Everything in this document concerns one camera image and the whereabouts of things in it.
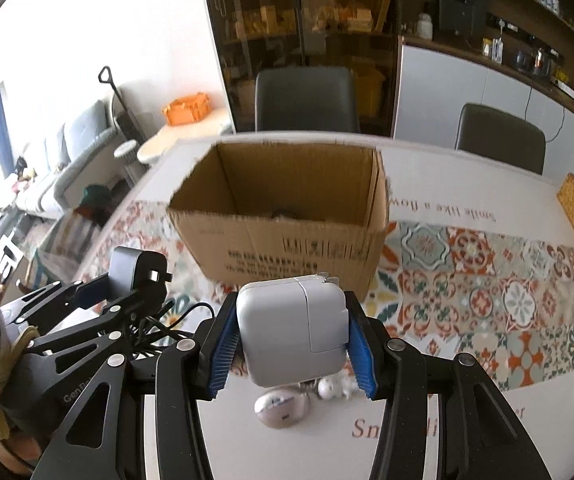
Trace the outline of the brown cardboard box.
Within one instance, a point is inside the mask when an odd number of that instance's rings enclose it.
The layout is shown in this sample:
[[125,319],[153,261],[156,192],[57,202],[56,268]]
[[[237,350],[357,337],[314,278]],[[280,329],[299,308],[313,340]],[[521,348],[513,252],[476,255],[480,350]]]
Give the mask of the brown cardboard box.
[[206,278],[251,282],[326,273],[364,299],[389,206],[380,151],[339,143],[217,143],[168,216]]

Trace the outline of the black upright vacuum cleaner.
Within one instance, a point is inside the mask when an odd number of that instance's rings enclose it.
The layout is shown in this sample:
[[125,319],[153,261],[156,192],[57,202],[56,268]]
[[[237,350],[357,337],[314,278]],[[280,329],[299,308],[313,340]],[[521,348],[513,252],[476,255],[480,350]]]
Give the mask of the black upright vacuum cleaner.
[[104,66],[99,74],[98,81],[101,84],[108,84],[112,90],[110,103],[110,113],[112,122],[118,127],[126,140],[135,140],[139,144],[146,141],[146,136],[134,114],[127,106],[121,91],[113,81],[112,71],[109,66]]

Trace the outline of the dark chair left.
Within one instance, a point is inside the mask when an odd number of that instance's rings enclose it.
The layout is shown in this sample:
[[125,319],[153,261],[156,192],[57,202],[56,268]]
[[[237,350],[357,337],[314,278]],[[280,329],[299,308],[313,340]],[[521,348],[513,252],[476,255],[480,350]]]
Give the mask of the dark chair left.
[[359,133],[350,70],[341,66],[263,70],[255,80],[255,130]]

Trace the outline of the patterned floral table runner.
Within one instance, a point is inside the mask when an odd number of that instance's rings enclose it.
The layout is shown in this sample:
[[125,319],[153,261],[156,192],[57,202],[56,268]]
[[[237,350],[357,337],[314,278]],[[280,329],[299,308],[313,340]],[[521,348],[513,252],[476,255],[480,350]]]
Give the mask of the patterned floral table runner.
[[392,222],[363,307],[425,353],[473,353],[503,390],[574,370],[571,247]]

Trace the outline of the dark glass display cabinet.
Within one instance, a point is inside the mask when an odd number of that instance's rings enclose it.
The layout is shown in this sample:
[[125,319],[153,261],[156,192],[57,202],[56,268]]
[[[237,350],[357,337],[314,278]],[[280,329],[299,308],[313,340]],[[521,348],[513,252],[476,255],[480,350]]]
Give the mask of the dark glass display cabinet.
[[255,126],[259,73],[343,66],[360,129],[392,136],[398,92],[400,0],[206,0],[233,129]]

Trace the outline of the white lower cabinet counter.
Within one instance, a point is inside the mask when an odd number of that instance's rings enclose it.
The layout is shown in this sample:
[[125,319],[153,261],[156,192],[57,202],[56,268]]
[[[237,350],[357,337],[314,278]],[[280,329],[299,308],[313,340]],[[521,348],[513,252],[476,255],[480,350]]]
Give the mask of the white lower cabinet counter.
[[394,139],[454,148],[467,103],[487,105],[531,122],[545,135],[543,174],[560,182],[574,174],[574,103],[540,89],[504,65],[413,36],[399,39]]

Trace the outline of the cream cloud-shaped side table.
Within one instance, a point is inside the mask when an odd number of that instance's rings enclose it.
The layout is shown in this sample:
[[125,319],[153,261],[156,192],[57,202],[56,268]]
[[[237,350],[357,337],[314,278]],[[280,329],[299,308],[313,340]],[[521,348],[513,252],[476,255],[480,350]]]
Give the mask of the cream cloud-shaped side table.
[[221,134],[231,128],[231,121],[225,115],[210,114],[201,122],[183,126],[163,126],[154,136],[138,148],[138,162],[153,166],[162,156],[172,150],[176,144],[193,142]]

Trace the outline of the dark chair right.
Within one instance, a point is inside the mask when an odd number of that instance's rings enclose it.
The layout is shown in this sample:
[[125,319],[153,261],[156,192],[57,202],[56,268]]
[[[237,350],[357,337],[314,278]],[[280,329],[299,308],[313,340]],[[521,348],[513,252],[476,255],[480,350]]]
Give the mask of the dark chair right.
[[455,148],[534,174],[542,174],[544,168],[544,133],[525,119],[487,105],[463,106]]

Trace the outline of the black power adapter with cable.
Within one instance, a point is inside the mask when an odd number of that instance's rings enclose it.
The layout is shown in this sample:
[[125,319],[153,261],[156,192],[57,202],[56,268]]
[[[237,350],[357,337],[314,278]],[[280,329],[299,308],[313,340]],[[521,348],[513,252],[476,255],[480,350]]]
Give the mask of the black power adapter with cable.
[[122,332],[135,356],[153,356],[190,337],[200,322],[215,318],[215,309],[186,295],[172,297],[172,275],[160,252],[120,246],[113,249],[108,271],[106,312],[119,308]]

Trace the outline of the grey sofa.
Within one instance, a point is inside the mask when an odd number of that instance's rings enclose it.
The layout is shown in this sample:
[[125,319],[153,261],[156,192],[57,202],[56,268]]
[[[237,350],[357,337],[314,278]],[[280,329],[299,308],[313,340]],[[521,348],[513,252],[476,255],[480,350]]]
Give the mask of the grey sofa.
[[31,216],[56,220],[78,205],[92,184],[114,188],[124,178],[114,151],[125,141],[98,100],[59,130],[30,142],[22,153],[30,180],[20,184],[14,204]]

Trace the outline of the white square power adapter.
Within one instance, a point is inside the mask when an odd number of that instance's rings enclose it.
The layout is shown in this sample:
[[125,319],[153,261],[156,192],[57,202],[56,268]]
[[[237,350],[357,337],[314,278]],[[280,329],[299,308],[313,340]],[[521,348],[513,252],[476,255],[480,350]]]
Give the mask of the white square power adapter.
[[311,274],[248,283],[236,314],[250,379],[271,388],[341,371],[349,311],[338,278]]

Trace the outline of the dark chair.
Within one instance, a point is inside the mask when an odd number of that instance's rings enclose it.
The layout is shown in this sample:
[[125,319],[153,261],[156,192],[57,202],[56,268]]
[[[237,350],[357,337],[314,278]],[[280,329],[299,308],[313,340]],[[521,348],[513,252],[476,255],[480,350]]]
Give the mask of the dark chair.
[[544,168],[544,133],[525,119],[487,105],[463,106],[455,148],[534,174],[542,174]]
[[263,70],[255,80],[255,130],[359,133],[350,70],[341,66]]

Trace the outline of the small white earbud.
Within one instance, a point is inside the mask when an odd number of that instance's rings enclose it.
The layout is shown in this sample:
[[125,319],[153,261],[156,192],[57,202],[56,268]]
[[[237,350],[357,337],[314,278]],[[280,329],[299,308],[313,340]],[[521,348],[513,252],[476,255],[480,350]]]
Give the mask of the small white earbud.
[[321,400],[351,399],[359,390],[357,382],[351,376],[335,374],[321,378],[317,382],[316,392]]

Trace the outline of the white cylindrical air purifier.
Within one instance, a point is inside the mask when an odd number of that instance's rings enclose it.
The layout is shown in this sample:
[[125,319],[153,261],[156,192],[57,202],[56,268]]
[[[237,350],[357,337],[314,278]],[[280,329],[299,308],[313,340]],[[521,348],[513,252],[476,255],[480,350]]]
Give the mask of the white cylindrical air purifier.
[[120,144],[113,152],[116,160],[121,162],[122,168],[133,183],[136,183],[146,172],[146,168],[137,158],[139,144],[136,140],[128,140]]

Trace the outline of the orange plastic crate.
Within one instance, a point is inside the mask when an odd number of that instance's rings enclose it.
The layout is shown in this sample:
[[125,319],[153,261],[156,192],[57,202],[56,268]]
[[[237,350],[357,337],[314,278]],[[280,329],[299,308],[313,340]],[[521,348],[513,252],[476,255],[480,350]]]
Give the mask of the orange plastic crate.
[[163,107],[162,110],[167,125],[171,127],[201,122],[210,112],[210,98],[205,92],[197,92],[178,98]]

